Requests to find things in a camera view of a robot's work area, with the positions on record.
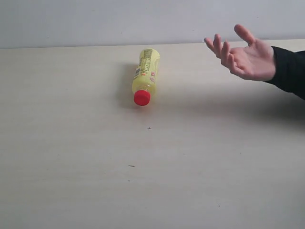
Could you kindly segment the person's open hand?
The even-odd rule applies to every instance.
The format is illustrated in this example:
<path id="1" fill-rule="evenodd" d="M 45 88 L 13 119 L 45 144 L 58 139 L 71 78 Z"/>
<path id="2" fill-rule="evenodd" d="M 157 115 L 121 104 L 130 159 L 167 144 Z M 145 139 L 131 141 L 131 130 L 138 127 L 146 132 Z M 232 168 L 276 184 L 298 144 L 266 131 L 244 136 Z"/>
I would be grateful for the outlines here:
<path id="1" fill-rule="evenodd" d="M 213 40 L 205 38 L 204 42 L 231 74 L 250 81 L 272 80 L 276 72 L 273 48 L 241 24 L 235 25 L 234 31 L 247 43 L 246 47 L 231 48 L 219 34 Z"/>

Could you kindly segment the black sleeved forearm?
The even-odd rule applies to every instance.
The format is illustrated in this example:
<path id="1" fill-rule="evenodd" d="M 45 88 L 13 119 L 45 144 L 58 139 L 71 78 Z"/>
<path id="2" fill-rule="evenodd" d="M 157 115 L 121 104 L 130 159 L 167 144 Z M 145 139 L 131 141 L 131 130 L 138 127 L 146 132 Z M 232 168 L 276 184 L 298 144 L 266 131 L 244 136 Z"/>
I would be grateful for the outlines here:
<path id="1" fill-rule="evenodd" d="M 275 75 L 268 81 L 281 90 L 305 98 L 305 52 L 273 47 Z"/>

